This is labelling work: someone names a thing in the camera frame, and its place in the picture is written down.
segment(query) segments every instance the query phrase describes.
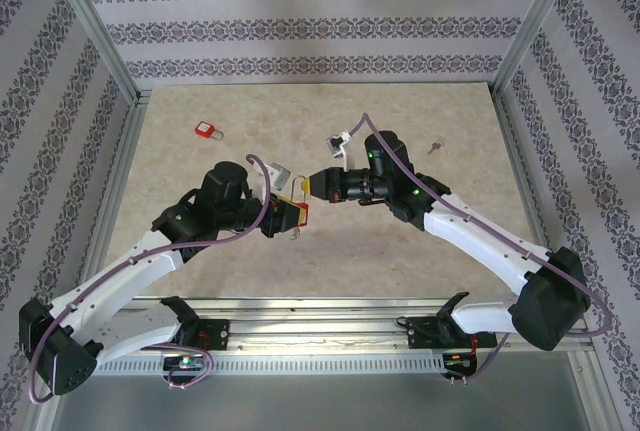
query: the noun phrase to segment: metal corner post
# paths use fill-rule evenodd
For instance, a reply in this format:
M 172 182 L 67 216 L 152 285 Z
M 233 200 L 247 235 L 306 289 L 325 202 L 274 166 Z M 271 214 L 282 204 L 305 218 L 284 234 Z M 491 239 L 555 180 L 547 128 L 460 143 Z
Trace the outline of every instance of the metal corner post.
M 139 95 L 138 87 L 93 3 L 91 0 L 69 0 L 69 2 L 125 95 L 127 102 L 133 103 Z
M 84 282 L 93 277 L 104 265 L 107 257 L 111 235 L 116 225 L 120 202 L 124 194 L 124 188 L 129 177 L 129 170 L 133 162 L 133 156 L 142 130 L 142 123 L 147 111 L 148 100 L 136 99 L 131 104 L 129 116 L 125 124 L 122 139 L 116 151 L 113 169 L 109 177 L 109 183 L 103 198 L 103 204 L 98 213 L 95 224 L 95 233 L 89 245 L 87 261 L 80 281 Z
M 507 156 L 511 162 L 511 168 L 513 169 L 513 175 L 516 178 L 516 184 L 518 191 L 520 192 L 520 199 L 524 207 L 524 213 L 529 222 L 529 229 L 535 242 L 541 246 L 546 246 L 546 238 L 544 237 L 544 231 L 542 230 L 542 223 L 538 220 L 536 210 L 534 206 L 534 197 L 527 186 L 527 179 L 525 177 L 524 163 L 520 161 L 518 157 L 518 151 L 516 149 L 515 141 L 509 126 L 507 125 L 507 117 L 504 107 L 500 102 L 500 96 L 492 96 L 493 106 L 496 110 L 496 116 L 498 117 L 498 126 L 502 132 L 502 139 L 504 139 L 505 147 L 507 148 Z
M 518 64 L 520 64 L 524 53 L 526 53 L 529 48 L 538 29 L 540 29 L 540 25 L 542 25 L 554 1 L 555 0 L 533 0 L 533 4 L 529 8 L 511 46 L 507 50 L 495 78 L 489 83 L 489 89 L 494 98 L 499 96 L 507 87 L 511 76 L 518 67 Z
M 622 431 L 622 424 L 595 351 L 568 353 L 580 399 L 592 430 Z

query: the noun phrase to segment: marble-patterned tabletop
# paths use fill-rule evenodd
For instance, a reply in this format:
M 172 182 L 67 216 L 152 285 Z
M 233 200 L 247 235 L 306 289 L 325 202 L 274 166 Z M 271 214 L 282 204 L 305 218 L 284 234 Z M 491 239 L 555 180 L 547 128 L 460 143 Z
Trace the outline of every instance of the marble-patterned tabletop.
M 107 260 L 126 251 L 164 208 L 199 187 L 216 162 L 251 169 L 247 153 L 292 175 L 339 166 L 325 144 L 366 111 L 395 131 L 416 171 L 451 187 L 516 235 L 530 231 L 486 84 L 294 84 L 156 87 L 151 95 Z M 224 140 L 194 133 L 213 123 Z M 363 128 L 354 138 L 364 167 Z M 434 142 L 442 146 L 429 154 Z M 250 183 L 260 182 L 250 170 Z M 282 192 L 288 196 L 289 185 Z M 295 198 L 301 199 L 296 191 Z M 199 253 L 145 295 L 188 297 L 480 296 L 508 288 L 454 246 L 395 219 L 385 206 L 309 199 L 309 225 L 267 239 L 259 232 Z

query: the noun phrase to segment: damask pattern wall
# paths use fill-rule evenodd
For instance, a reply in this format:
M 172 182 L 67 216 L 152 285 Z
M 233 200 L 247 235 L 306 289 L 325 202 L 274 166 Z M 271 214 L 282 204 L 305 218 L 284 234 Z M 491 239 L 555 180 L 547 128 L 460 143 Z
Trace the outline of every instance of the damask pattern wall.
M 19 429 L 18 310 L 80 271 L 129 106 L 68 0 L 0 0 L 0 430 Z
M 488 81 L 533 0 L 93 0 L 140 89 Z
M 502 96 L 548 243 L 580 253 L 614 313 L 595 346 L 625 429 L 640 428 L 639 5 L 556 0 Z

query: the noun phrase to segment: small key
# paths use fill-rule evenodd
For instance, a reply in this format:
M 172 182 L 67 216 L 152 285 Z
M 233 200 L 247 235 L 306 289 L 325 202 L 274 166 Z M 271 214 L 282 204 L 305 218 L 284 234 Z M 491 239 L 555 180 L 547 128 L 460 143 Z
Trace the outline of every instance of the small key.
M 444 146 L 444 143 L 441 140 L 436 141 L 435 143 L 433 143 L 431 145 L 431 149 L 429 150 L 429 152 L 427 154 L 431 154 L 434 151 L 437 151 L 438 149 L 440 149 L 442 146 Z

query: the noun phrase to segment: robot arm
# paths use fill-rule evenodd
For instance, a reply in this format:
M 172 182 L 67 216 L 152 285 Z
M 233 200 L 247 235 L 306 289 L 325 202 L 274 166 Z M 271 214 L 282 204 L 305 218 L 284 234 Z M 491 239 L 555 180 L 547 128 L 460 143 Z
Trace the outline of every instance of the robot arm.
M 391 131 L 380 135 L 405 167 L 414 173 L 407 149 Z M 454 296 L 434 318 L 440 339 L 434 347 L 453 344 L 455 337 L 479 332 L 519 333 L 532 345 L 552 350 L 590 306 L 589 298 L 560 276 L 534 261 L 548 262 L 579 282 L 585 282 L 578 255 L 566 248 L 550 250 L 526 242 L 476 211 L 432 177 L 415 173 L 420 182 L 439 197 L 434 199 L 407 177 L 378 142 L 375 135 L 365 140 L 369 168 L 345 171 L 333 167 L 312 175 L 303 188 L 333 203 L 357 200 L 362 206 L 385 204 L 401 221 L 438 236 L 486 266 L 513 292 L 490 301 Z M 463 210 L 465 215 L 451 208 Z M 483 228 L 472 223 L 477 220 Z M 519 243 L 516 252 L 496 236 Z
M 269 238 L 306 224 L 306 205 L 275 195 L 265 205 L 253 196 L 247 177 L 238 164 L 218 163 L 199 189 L 165 209 L 153 221 L 152 229 L 110 266 L 48 306 L 34 298 L 21 308 L 20 346 L 31 361 L 36 347 L 44 342 L 36 369 L 55 395 L 73 391 L 98 365 L 137 349 L 171 341 L 192 344 L 203 320 L 178 297 L 165 298 L 145 311 L 114 317 L 145 288 L 203 249 L 184 247 L 183 243 L 215 241 L 220 231 L 242 232 L 259 219 L 264 206 L 266 212 L 258 226 Z M 182 246 L 172 249 L 172 244 Z M 161 247 L 163 252 L 135 258 Z M 128 267 L 118 279 L 105 281 L 105 276 L 124 262 Z M 102 281 L 78 301 L 85 290 Z M 45 338 L 56 320 L 59 324 Z

